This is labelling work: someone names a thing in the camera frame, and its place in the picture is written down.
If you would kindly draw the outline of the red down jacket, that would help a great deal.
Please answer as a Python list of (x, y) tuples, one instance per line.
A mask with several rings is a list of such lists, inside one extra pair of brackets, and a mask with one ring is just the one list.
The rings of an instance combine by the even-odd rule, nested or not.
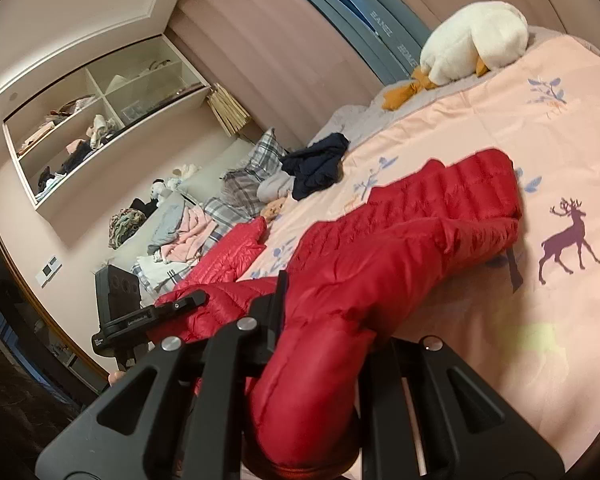
[(234, 282), (265, 250), (265, 218), (238, 223), (205, 254), (173, 289), (182, 294), (197, 285)]
[(448, 276), (509, 248), (522, 215), (508, 156), (430, 160), (314, 223), (286, 270), (285, 322), (250, 380), (244, 462), (263, 479), (332, 479), (358, 457), (354, 398), (367, 353)]

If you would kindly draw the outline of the pile of pastel clothes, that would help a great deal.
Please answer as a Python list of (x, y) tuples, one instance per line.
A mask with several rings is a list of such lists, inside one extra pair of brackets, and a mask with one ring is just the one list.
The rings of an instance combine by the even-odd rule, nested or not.
[(170, 292), (204, 255), (204, 246), (218, 226), (201, 206), (178, 199), (160, 207), (159, 222), (132, 272), (152, 296)]

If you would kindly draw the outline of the grey plaid pillow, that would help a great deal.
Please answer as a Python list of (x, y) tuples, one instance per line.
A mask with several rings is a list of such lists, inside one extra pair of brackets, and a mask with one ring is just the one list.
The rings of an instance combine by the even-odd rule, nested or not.
[(248, 223), (264, 208), (257, 192), (261, 183), (274, 176), (282, 166), (280, 161), (287, 151), (269, 128), (260, 137), (247, 157), (244, 166), (227, 170), (221, 177), (220, 195), (208, 198), (202, 210), (214, 223), (215, 228), (201, 247), (204, 256), (234, 226)]

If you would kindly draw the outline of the pink printed duvet cover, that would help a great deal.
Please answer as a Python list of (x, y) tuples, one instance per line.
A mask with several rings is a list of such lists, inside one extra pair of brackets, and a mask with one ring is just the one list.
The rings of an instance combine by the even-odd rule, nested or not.
[(251, 470), (315, 477), (383, 336), (436, 333), (567, 466), (600, 432), (600, 56), (558, 36), (442, 89), (286, 204), (246, 278), (308, 303), (253, 393)]

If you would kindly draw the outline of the light grey folded garment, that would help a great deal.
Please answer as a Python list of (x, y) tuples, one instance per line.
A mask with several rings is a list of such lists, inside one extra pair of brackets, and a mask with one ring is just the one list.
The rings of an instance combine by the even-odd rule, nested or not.
[(273, 200), (286, 197), (294, 188), (294, 177), (285, 171), (277, 171), (261, 182), (257, 189), (257, 199), (268, 204)]

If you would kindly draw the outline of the beige curtain tassel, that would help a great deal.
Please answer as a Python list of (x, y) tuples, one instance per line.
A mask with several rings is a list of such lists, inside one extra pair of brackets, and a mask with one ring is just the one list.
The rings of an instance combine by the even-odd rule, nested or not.
[(207, 103), (228, 136), (238, 134), (251, 122), (248, 110), (220, 84), (214, 84), (207, 96)]

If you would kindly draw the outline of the navy blue garment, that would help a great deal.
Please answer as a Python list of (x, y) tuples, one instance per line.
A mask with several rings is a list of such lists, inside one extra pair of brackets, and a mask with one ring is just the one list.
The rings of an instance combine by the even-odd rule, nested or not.
[(304, 200), (315, 192), (330, 188), (340, 179), (341, 159), (350, 141), (340, 132), (333, 132), (303, 150), (284, 156), (282, 170), (294, 178), (291, 196)]

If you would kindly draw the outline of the pink curtain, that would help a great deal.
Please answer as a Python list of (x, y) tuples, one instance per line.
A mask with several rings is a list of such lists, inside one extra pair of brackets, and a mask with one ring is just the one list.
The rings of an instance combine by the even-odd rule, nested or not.
[[(479, 0), (402, 0), (429, 27)], [(600, 0), (502, 0), (528, 22), (600, 49)], [(166, 34), (201, 73), (291, 148), (344, 104), (382, 88), (362, 58), (306, 0), (178, 0)]]

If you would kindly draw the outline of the white goose plush toy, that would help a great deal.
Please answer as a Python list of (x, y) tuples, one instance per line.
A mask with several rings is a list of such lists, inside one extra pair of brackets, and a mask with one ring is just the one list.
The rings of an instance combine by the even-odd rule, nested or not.
[(411, 81), (387, 91), (381, 108), (393, 112), (420, 92), (512, 64), (526, 52), (528, 42), (527, 19), (512, 4), (468, 4), (431, 33)]

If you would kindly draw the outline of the white wall switch panel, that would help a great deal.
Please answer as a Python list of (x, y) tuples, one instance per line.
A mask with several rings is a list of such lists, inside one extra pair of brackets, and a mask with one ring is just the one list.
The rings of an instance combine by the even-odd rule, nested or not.
[(50, 257), (50, 260), (42, 266), (41, 271), (36, 274), (35, 279), (38, 282), (38, 286), (44, 287), (61, 267), (62, 263), (56, 256)]

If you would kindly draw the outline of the white wall shelf unit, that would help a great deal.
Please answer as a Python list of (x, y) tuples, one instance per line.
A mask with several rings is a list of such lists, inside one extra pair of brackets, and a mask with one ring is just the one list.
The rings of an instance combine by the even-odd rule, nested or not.
[(34, 211), (53, 218), (134, 142), (200, 107), (209, 90), (163, 35), (127, 44), (48, 84), (3, 122), (10, 159)]

